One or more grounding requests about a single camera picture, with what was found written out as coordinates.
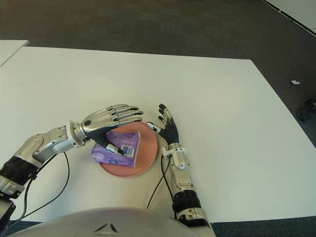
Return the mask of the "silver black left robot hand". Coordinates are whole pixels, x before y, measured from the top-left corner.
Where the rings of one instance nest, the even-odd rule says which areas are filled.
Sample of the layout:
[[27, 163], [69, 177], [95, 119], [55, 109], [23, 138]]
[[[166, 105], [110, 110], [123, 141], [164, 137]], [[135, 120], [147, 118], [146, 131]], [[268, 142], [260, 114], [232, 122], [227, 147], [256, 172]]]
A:
[[120, 126], [142, 121], [144, 112], [136, 106], [117, 104], [108, 106], [88, 115], [81, 123], [85, 139], [93, 140], [113, 154], [123, 155], [121, 148], [115, 146], [107, 137], [107, 133]]

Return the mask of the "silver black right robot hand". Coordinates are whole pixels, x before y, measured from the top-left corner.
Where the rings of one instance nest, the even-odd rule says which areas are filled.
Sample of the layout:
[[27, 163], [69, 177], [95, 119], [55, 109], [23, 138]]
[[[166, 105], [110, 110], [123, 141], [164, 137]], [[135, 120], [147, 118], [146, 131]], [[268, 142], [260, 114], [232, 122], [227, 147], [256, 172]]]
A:
[[158, 111], [161, 114], [158, 119], [162, 121], [162, 123], [164, 124], [164, 128], [159, 127], [152, 122], [147, 122], [146, 125], [151, 130], [156, 132], [160, 137], [162, 137], [168, 145], [180, 143], [178, 129], [170, 110], [164, 104], [159, 104], [158, 107]]

